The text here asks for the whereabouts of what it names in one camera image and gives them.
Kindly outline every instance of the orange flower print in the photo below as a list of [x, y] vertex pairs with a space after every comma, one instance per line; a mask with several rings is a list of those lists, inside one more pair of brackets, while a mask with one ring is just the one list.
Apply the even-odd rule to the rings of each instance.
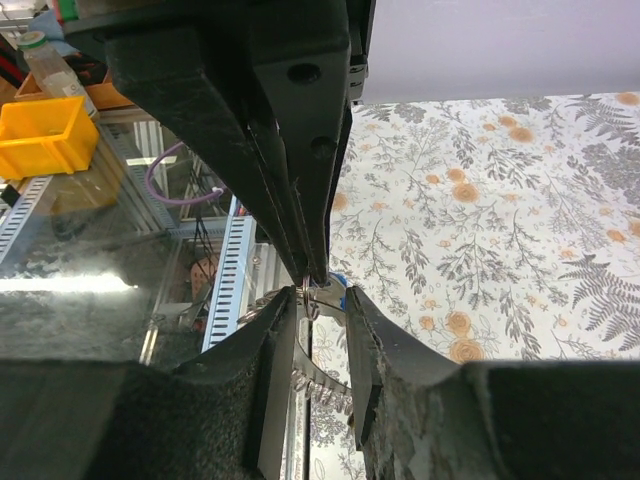
[[455, 183], [462, 183], [467, 178], [464, 170], [462, 170], [461, 168], [450, 168], [447, 172], [447, 177], [449, 178], [449, 180]]
[[484, 359], [482, 346], [473, 340], [466, 338], [456, 340], [449, 350], [451, 360], [457, 363], [472, 362]]
[[433, 299], [425, 300], [422, 303], [422, 305], [424, 305], [424, 309], [429, 309], [429, 310], [434, 310], [436, 308], [440, 308], [440, 305], [438, 304], [438, 302], [436, 300], [433, 300]]
[[518, 195], [517, 193], [507, 193], [506, 195], [503, 195], [502, 198], [504, 198], [507, 202], [509, 203], [518, 203], [518, 200], [520, 200], [520, 195]]
[[466, 337], [471, 330], [471, 319], [463, 312], [451, 312], [447, 317], [447, 330], [456, 337]]
[[437, 185], [440, 183], [440, 177], [438, 177], [437, 175], [427, 175], [425, 180], [431, 185]]
[[420, 317], [420, 320], [418, 320], [418, 322], [424, 330], [433, 330], [436, 327], [436, 324], [433, 321], [433, 317]]
[[517, 127], [513, 128], [509, 132], [509, 136], [512, 140], [520, 143], [531, 143], [533, 142], [533, 132], [525, 127]]
[[576, 257], [576, 254], [570, 248], [565, 248], [560, 251], [560, 258], [572, 259], [575, 257]]
[[553, 324], [554, 327], [566, 327], [567, 325], [569, 325], [569, 322], [567, 322], [567, 319], [564, 318], [562, 315], [555, 315], [555, 318], [556, 318], [556, 321]]
[[631, 92], [623, 92], [616, 95], [616, 100], [622, 105], [627, 105], [630, 107], [635, 107], [636, 105], [640, 105], [640, 97], [635, 93]]
[[634, 237], [640, 237], [640, 222], [634, 221], [629, 224], [629, 230]]
[[347, 209], [349, 206], [349, 199], [344, 193], [336, 193], [336, 196], [333, 197], [333, 206], [331, 210], [334, 212], [342, 212]]
[[627, 241], [627, 237], [618, 230], [607, 230], [607, 237], [609, 237], [614, 243], [624, 243]]
[[516, 122], [516, 119], [513, 117], [510, 117], [509, 115], [502, 115], [500, 118], [498, 118], [498, 123], [503, 127], [507, 127], [507, 128], [514, 128], [518, 125], [518, 122]]
[[473, 203], [479, 197], [478, 189], [470, 183], [459, 183], [453, 189], [453, 198], [462, 203]]
[[387, 210], [388, 208], [389, 208], [389, 205], [382, 202], [373, 202], [373, 204], [371, 204], [371, 210], [375, 210], [376, 212]]

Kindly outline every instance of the floral tablecloth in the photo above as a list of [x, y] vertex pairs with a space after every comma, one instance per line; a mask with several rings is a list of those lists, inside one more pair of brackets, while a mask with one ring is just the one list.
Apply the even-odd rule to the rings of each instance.
[[[640, 96], [361, 106], [332, 270], [455, 360], [638, 358]], [[344, 331], [314, 326], [348, 380]], [[344, 415], [312, 405], [310, 478], [364, 479]]]

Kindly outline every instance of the purple cable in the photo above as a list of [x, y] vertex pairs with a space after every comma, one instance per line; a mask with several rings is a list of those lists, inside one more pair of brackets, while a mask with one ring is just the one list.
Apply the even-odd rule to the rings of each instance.
[[179, 205], [179, 206], [195, 205], [200, 202], [206, 202], [207, 200], [215, 200], [217, 198], [220, 198], [220, 196], [224, 193], [224, 189], [222, 188], [216, 188], [213, 192], [207, 193], [202, 197], [190, 198], [188, 200], [174, 200], [172, 198], [163, 197], [158, 192], [156, 192], [156, 189], [153, 187], [153, 183], [152, 183], [154, 170], [162, 160], [167, 158], [169, 155], [173, 155], [183, 146], [184, 146], [183, 142], [178, 142], [173, 147], [168, 148], [167, 150], [162, 152], [158, 158], [156, 158], [153, 162], [151, 162], [151, 165], [149, 165], [149, 169], [147, 170], [147, 173], [144, 174], [144, 184], [147, 187], [149, 194], [156, 200], [161, 201], [162, 203], [166, 203], [168, 205]]

